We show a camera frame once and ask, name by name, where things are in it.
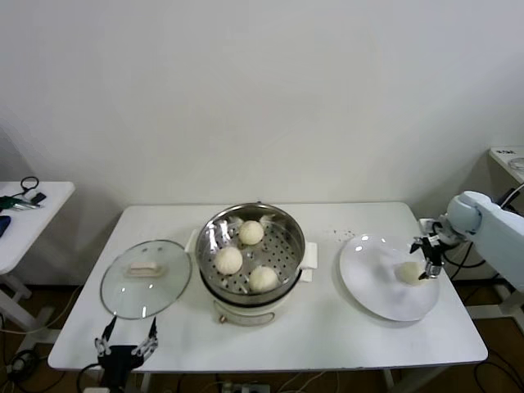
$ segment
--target white wall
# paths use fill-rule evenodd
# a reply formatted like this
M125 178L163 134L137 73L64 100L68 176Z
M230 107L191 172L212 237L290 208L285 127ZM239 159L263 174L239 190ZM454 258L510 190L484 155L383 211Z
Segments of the white wall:
M517 0L0 2L0 140L77 185L47 234L70 257L43 252L61 274L26 279L81 281L130 204L428 215L489 190L486 149L524 144L523 20Z

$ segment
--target white plate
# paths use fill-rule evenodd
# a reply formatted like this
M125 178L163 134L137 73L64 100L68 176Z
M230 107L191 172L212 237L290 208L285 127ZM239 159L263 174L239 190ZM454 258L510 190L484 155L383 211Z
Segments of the white plate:
M411 242L413 239L402 237L359 235L342 250L340 268L344 284L361 305L384 318L418 321L438 300L438 278L412 286L395 275L404 262L425 266L421 251L409 254Z

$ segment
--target pot lid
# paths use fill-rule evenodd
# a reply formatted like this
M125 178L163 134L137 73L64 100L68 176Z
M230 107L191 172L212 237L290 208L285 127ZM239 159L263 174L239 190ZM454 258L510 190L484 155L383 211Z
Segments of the pot lid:
M189 255L178 243L155 240L137 244L117 257L104 274L102 303L120 318L150 317L182 295L191 270Z

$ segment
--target white table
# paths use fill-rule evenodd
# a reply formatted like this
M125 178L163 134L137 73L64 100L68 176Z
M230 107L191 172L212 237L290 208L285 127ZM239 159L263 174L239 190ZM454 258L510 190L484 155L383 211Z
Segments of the white table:
M20 262L25 252L33 245L40 233L47 227L58 210L66 203L75 190L70 182L41 182L37 189L47 198L40 202L43 207L34 210L4 210L0 215L11 216L11 224L0 237L0 281L7 284L15 295L11 298L0 291L0 310L10 320L26 331L42 327L52 315L52 307L44 307L35 318L20 307L17 301L27 299L31 291L15 276L8 274ZM0 196L21 192L19 182L0 182ZM58 336L56 329L43 329L25 337L20 350L34 346L36 342L53 343Z
M132 206L121 216L49 356L59 369L96 360L94 337L111 315L100 301L100 282L116 256L152 239L185 244L191 232L227 206ZM282 205L318 243L312 282L292 291L287 312L263 327L220 325L194 266L182 296L158 314L160 346L139 369L145 373L214 373L357 368L402 368L479 362L487 350L449 279L439 278L440 299L422 321L398 323L364 309L343 287L340 250L353 233L411 237L418 224L402 203ZM119 320L110 343L138 344L151 318ZM392 391L413 391L442 368L415 373Z
M524 182L524 171L515 170L509 166L509 161L513 158L524 157L524 146L502 146L492 147L490 156L500 164L509 174L519 183Z

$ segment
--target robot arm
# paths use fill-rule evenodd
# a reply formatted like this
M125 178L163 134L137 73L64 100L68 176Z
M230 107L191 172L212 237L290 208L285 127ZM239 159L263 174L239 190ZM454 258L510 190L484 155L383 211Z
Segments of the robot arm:
M421 225L426 236L412 247L412 251L422 248L426 257L426 272L421 278L438 275L442 252L471 241L482 258L524 291L524 218L520 215L502 210L484 194L466 191L451 200L446 215L421 220Z

